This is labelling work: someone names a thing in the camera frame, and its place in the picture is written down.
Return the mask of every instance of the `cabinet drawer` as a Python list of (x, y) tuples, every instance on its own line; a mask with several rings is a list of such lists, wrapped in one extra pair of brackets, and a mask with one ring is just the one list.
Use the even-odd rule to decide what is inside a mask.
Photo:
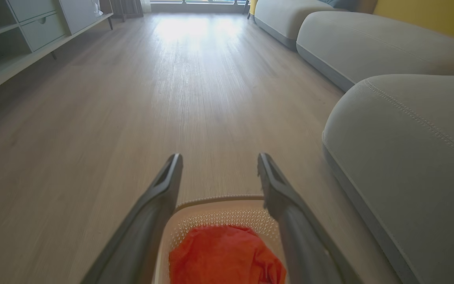
[(8, 0), (8, 2), (19, 22), (56, 10), (54, 0)]
[(65, 29), (57, 14), (23, 25), (22, 30), (33, 51), (65, 34)]

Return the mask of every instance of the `laminate flooring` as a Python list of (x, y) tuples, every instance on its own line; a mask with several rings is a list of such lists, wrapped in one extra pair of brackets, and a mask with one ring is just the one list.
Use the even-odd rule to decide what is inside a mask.
[(0, 86), (0, 283), (75, 284), (166, 158), (178, 203), (262, 194), (270, 153), (366, 284), (398, 280), (334, 179), (342, 92), (246, 15), (103, 22)]

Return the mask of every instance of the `yellow wall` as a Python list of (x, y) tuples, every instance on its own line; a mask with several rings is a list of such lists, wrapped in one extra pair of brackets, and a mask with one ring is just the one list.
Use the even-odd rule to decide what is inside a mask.
[(378, 0), (374, 14), (454, 37), (454, 0)]

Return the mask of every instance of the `sofa stitching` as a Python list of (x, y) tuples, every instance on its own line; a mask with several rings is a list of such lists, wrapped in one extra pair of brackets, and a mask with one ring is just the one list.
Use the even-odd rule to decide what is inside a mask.
[(418, 59), (418, 60), (420, 60), (420, 61), (422, 61), (422, 62), (426, 62), (426, 63), (433, 64), (432, 62), (430, 62), (430, 61), (428, 61), (428, 60), (425, 60), (425, 59), (421, 58), (420, 56), (418, 56), (418, 55), (416, 55), (416, 54), (414, 54), (414, 53), (412, 53), (412, 52), (409, 52), (409, 51), (403, 49), (402, 47), (398, 47), (397, 45), (393, 45), (392, 43), (388, 43), (387, 41), (384, 41), (384, 40), (382, 40), (382, 39), (380, 39), (380, 38), (376, 38), (376, 37), (370, 36), (369, 34), (366, 34), (366, 33), (362, 32), (362, 31), (360, 31), (360, 30), (358, 30), (358, 29), (355, 29), (355, 28), (352, 28), (352, 27), (348, 27), (348, 26), (340, 25), (340, 24), (337, 23), (337, 22), (334, 22), (334, 21), (329, 20), (329, 19), (326, 19), (326, 18), (322, 18), (322, 17), (317, 16), (317, 15), (313, 15), (313, 16), (316, 17), (316, 18), (320, 18), (320, 19), (322, 19), (322, 20), (331, 22), (331, 23), (333, 23), (333, 24), (336, 24), (336, 25), (339, 26), (339, 27), (344, 27), (344, 28), (348, 28), (348, 29), (354, 30), (355, 32), (358, 32), (359, 34), (363, 34), (364, 36), (367, 36), (367, 37), (370, 37), (370, 38), (372, 38), (372, 39), (374, 39), (374, 40), (380, 41), (381, 43), (384, 43), (385, 45), (388, 45), (389, 47), (392, 47), (392, 48), (394, 48), (394, 49), (396, 49), (396, 50), (399, 50), (399, 51), (401, 51), (401, 52), (404, 52), (404, 53), (406, 53), (406, 54), (409, 54), (410, 56), (413, 56), (414, 58), (416, 58), (416, 59)]
[(396, 106), (398, 109), (402, 110), (404, 113), (412, 117), (414, 120), (418, 121), (421, 125), (427, 127), (430, 131), (434, 133), (434, 135), (436, 135), (436, 137), (442, 139), (446, 144), (448, 144), (450, 147), (454, 149), (454, 139), (452, 139), (449, 135), (444, 133), (441, 129), (435, 127), (434, 124), (430, 123), (426, 119), (423, 119), (420, 115), (415, 113), (409, 107), (405, 106), (392, 96), (388, 95), (386, 92), (383, 92), (382, 90), (377, 88), (377, 86), (370, 82), (368, 79), (364, 80), (364, 84), (365, 86), (367, 86), (367, 88), (371, 89), (371, 91), (378, 93), (381, 97), (383, 97), (388, 102)]
[[(376, 85), (374, 85), (371, 81), (369, 81), (369, 80), (367, 80), (367, 79), (366, 79), (366, 81), (368, 81), (368, 82), (371, 84), (371, 86), (372, 86), (373, 88), (375, 88), (376, 90), (378, 90), (379, 92), (382, 92), (384, 95), (390, 97), (391, 99), (393, 99), (393, 100), (394, 100), (395, 102), (397, 102), (398, 104), (404, 106), (403, 103), (397, 101), (394, 97), (391, 97), (391, 96), (388, 95), (386, 92), (383, 92), (383, 90), (381, 90), (380, 88), (378, 88), (378, 87), (377, 87)], [(439, 127), (435, 126), (432, 122), (430, 122), (430, 121), (426, 120), (425, 118), (421, 117), (420, 115), (418, 115), (418, 114), (415, 113), (414, 111), (412, 111), (412, 112), (413, 112), (413, 114), (414, 114), (416, 117), (418, 117), (419, 119), (425, 121), (425, 123), (429, 124), (430, 126), (434, 127), (434, 128), (435, 128), (436, 130), (438, 130), (442, 135), (444, 135), (446, 138), (448, 138), (451, 142), (454, 143), (454, 139), (453, 139), (451, 136), (447, 135), (444, 131), (442, 131), (441, 129), (439, 129)]]

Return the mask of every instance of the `sofa seat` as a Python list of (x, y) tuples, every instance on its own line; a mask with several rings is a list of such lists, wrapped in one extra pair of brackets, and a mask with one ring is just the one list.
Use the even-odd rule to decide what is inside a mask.
[(318, 0), (259, 0), (255, 22), (288, 48), (296, 49), (301, 24), (310, 13), (340, 11)]
[(454, 283), (454, 76), (365, 79), (339, 100), (322, 140), (402, 282)]
[(297, 50), (344, 91), (377, 75), (454, 75), (454, 38), (371, 14), (310, 14)]

